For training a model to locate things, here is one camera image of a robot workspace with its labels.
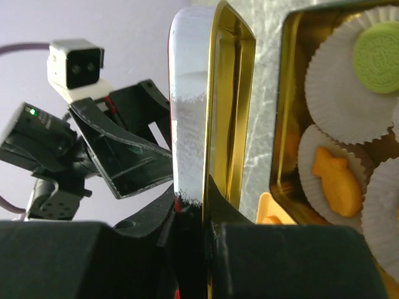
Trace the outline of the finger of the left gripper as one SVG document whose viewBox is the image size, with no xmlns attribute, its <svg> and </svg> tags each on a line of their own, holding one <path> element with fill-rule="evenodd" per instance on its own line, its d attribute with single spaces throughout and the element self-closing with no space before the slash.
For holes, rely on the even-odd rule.
<svg viewBox="0 0 399 299">
<path fill-rule="evenodd" d="M 114 123 L 90 98 L 68 107 L 94 165 L 117 199 L 173 179 L 171 153 Z"/>
</svg>

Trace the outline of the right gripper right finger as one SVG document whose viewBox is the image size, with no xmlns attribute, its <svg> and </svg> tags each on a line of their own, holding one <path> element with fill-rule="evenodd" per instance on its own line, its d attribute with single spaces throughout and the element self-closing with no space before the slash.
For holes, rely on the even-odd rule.
<svg viewBox="0 0 399 299">
<path fill-rule="evenodd" d="M 256 225 L 208 179 L 213 298 L 386 298 L 363 237 L 347 226 Z"/>
</svg>

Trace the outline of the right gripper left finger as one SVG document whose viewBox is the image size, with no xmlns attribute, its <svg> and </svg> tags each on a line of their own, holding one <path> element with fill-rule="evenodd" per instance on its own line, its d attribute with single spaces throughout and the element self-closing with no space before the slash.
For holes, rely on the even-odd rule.
<svg viewBox="0 0 399 299">
<path fill-rule="evenodd" d="M 1 222 L 2 298 L 174 298 L 165 254 L 174 193 L 102 222 Z"/>
</svg>

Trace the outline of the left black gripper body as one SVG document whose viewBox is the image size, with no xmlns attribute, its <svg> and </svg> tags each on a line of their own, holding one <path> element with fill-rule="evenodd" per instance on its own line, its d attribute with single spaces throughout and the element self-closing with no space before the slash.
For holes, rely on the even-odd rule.
<svg viewBox="0 0 399 299">
<path fill-rule="evenodd" d="M 160 150 L 149 125 L 155 123 L 170 144 L 170 107 L 152 80 L 144 80 L 68 107 L 92 150 Z"/>
</svg>

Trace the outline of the gold tin lid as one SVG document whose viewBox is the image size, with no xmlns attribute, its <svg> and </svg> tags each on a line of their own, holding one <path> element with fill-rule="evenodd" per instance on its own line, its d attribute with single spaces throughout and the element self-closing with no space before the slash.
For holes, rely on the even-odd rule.
<svg viewBox="0 0 399 299">
<path fill-rule="evenodd" d="M 227 1 L 189 6 L 168 37 L 180 297 L 212 298 L 221 224 L 239 211 L 256 38 Z"/>
</svg>

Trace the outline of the orange fish cookie top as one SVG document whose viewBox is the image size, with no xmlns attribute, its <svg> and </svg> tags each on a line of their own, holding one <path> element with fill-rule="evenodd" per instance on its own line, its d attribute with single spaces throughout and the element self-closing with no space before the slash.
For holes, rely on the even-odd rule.
<svg viewBox="0 0 399 299">
<path fill-rule="evenodd" d="M 312 174 L 321 180 L 324 196 L 332 211 L 352 217 L 362 206 L 362 187 L 346 158 L 335 157 L 325 147 L 316 150 Z"/>
</svg>

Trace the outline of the dark green cookie tin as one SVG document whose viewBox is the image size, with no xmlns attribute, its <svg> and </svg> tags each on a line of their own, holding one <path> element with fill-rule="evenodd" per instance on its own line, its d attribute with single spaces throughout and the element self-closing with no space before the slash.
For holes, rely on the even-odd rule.
<svg viewBox="0 0 399 299">
<path fill-rule="evenodd" d="M 398 1 L 336 1 L 289 12 L 282 23 L 279 85 L 269 189 L 276 202 L 299 224 L 328 222 L 307 202 L 300 185 L 296 141 L 312 123 L 305 104 L 305 70 L 320 43 L 343 21 L 377 6 Z"/>
</svg>

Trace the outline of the green round cookie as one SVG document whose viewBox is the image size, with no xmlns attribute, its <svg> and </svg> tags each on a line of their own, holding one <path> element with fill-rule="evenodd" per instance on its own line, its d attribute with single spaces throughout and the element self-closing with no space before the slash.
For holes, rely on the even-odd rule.
<svg viewBox="0 0 399 299">
<path fill-rule="evenodd" d="M 388 94 L 398 90 L 398 22 L 381 22 L 364 30 L 353 45 L 356 77 L 368 90 Z"/>
</svg>

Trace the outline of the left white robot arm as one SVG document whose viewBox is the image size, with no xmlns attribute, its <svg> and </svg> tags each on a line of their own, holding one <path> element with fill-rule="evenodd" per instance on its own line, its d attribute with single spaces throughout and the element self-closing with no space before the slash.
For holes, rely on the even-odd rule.
<svg viewBox="0 0 399 299">
<path fill-rule="evenodd" d="M 170 181 L 171 151 L 157 144 L 152 123 L 171 138 L 169 102 L 151 80 L 77 100 L 64 118 L 22 103 L 2 134 L 1 160 L 36 178 L 27 218 L 73 219 L 93 176 L 117 199 Z"/>
</svg>

